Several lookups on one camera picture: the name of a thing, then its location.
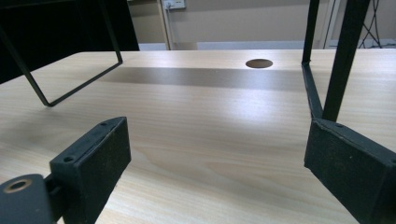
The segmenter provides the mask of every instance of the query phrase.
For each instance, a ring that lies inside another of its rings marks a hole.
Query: table surface
[[[304,168],[301,50],[123,52],[124,64],[53,108],[25,77],[0,86],[0,182],[49,161],[102,120],[128,118],[132,162],[97,223],[357,223]],[[322,102],[334,50],[314,50]],[[246,61],[274,62],[252,69]],[[83,52],[33,72],[50,100],[116,61]],[[359,49],[339,122],[396,148],[396,50]]]

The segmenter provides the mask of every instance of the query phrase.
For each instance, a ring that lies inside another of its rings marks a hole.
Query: black rectangular frame
[[[53,4],[53,3],[65,2],[65,1],[76,1],[76,0],[45,0],[45,1],[44,0],[40,0],[40,1],[36,1],[36,0],[20,0],[20,1],[6,1],[6,2],[2,2],[0,4],[0,8],[1,7],[24,7],[24,6],[31,6],[31,5]],[[105,20],[107,32],[109,34],[112,47],[113,47],[114,51],[116,52],[118,62],[115,63],[114,65],[110,66],[105,71],[101,72],[100,74],[88,79],[84,83],[82,83],[79,86],[75,87],[73,90],[71,90],[71,91],[67,92],[66,94],[62,95],[61,97],[59,97],[58,99],[54,100],[53,102],[49,102],[47,100],[46,96],[44,95],[44,92],[40,89],[40,87],[38,86],[38,84],[35,81],[34,77],[32,76],[32,73],[31,73],[30,69],[28,68],[28,66],[26,65],[26,62],[24,61],[22,56],[19,54],[19,52],[17,51],[15,46],[12,44],[12,41],[8,38],[5,30],[2,28],[2,26],[0,24],[0,39],[4,42],[7,50],[9,51],[9,53],[12,56],[12,58],[14,59],[14,61],[18,65],[18,67],[21,69],[23,74],[28,79],[30,85],[35,90],[35,93],[37,94],[38,98],[41,100],[43,105],[45,105],[45,106],[55,106],[55,105],[59,104],[64,99],[66,99],[69,96],[73,95],[77,91],[80,91],[84,87],[86,87],[89,84],[91,84],[92,82],[94,82],[99,77],[104,76],[105,74],[107,74],[108,72],[112,71],[113,69],[115,69],[116,67],[118,67],[118,66],[120,66],[122,64],[122,56],[120,54],[120,47],[119,47],[119,44],[117,42],[117,38],[116,38],[116,36],[114,34],[114,31],[113,31],[113,28],[112,28],[112,25],[111,25],[111,21],[110,21],[110,18],[109,18],[107,9],[106,9],[105,1],[104,0],[97,0],[97,1],[99,3],[100,8],[101,8],[101,12],[102,12],[102,16],[103,16],[103,18]]]

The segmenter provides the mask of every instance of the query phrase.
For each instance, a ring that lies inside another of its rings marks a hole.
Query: black metal leg
[[[311,67],[309,66],[309,62],[311,61],[311,50],[314,41],[315,26],[317,24],[318,7],[319,0],[311,0],[306,26],[302,67],[306,93],[308,95],[309,108],[311,109],[311,117],[320,119],[322,117],[323,109],[318,96],[317,87],[315,86],[315,80],[312,76]]]
[[[108,13],[107,13],[107,10],[106,10],[105,2],[103,0],[98,0],[98,1],[99,1],[99,5],[101,7],[101,10],[102,10],[102,15],[103,15],[103,17],[105,19],[106,28],[107,28],[108,34],[110,36],[110,39],[111,39],[111,44],[113,46],[113,49],[116,51],[118,62],[115,63],[114,65],[112,65],[111,67],[107,68],[105,71],[101,72],[100,74],[96,75],[95,77],[92,77],[89,80],[87,80],[86,82],[84,82],[81,85],[77,86],[73,90],[67,92],[66,94],[64,94],[63,96],[59,97],[58,99],[54,100],[51,103],[45,97],[43,91],[40,89],[40,87],[38,86],[37,82],[33,78],[33,76],[31,74],[29,68],[27,67],[25,61],[23,60],[21,55],[18,53],[18,51],[16,50],[16,48],[14,47],[14,45],[12,44],[10,39],[8,38],[6,32],[3,30],[3,28],[0,25],[0,38],[1,38],[1,40],[5,43],[5,45],[7,47],[7,50],[11,53],[13,59],[15,60],[15,62],[18,65],[18,67],[21,69],[23,74],[28,79],[30,85],[35,90],[35,93],[37,94],[38,98],[41,100],[43,105],[45,105],[45,106],[55,106],[55,105],[59,104],[64,99],[68,98],[69,96],[73,95],[74,93],[76,93],[77,91],[83,89],[84,87],[88,86],[89,84],[94,82],[99,77],[102,77],[103,75],[107,74],[108,72],[110,72],[111,70],[113,70],[114,68],[116,68],[116,67],[118,67],[118,66],[120,66],[122,64],[122,57],[121,57],[121,54],[120,54],[120,48],[119,48],[119,45],[118,45],[118,42],[117,42],[117,38],[116,38],[116,36],[115,36],[115,34],[113,32],[113,28],[111,26],[111,21],[109,19],[109,16],[108,16]]]
[[[311,0],[308,11],[308,22],[306,25],[303,63],[309,63],[311,61],[311,50],[312,50],[312,44],[314,42],[318,9],[319,9],[319,0]]]
[[[113,49],[116,51],[117,59],[119,60],[119,63],[122,63],[122,57],[121,57],[121,53],[120,53],[119,43],[117,42],[116,35],[114,34],[114,30],[111,25],[111,21],[110,21],[110,18],[108,16],[108,12],[106,9],[105,1],[104,0],[98,0],[98,1],[99,1],[99,6],[102,10],[102,15],[105,19],[108,34],[110,35],[111,44],[113,45]]]
[[[335,53],[323,118],[337,121],[370,0],[349,0]]]

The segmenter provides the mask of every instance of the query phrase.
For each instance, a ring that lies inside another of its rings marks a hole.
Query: screw hole
[[[64,158],[64,162],[70,162],[70,161],[73,161],[73,160],[74,160],[73,157],[66,157],[66,158]]]
[[[32,180],[30,180],[30,179],[17,180],[15,182],[9,184],[8,186],[6,186],[6,188],[4,189],[4,192],[5,193],[14,193],[14,192],[26,189],[31,184],[32,184]]]

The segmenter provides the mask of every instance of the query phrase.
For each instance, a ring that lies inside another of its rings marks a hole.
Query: electrical outlet
[[[185,7],[186,4],[184,0],[163,0],[163,8],[165,9],[176,9]]]

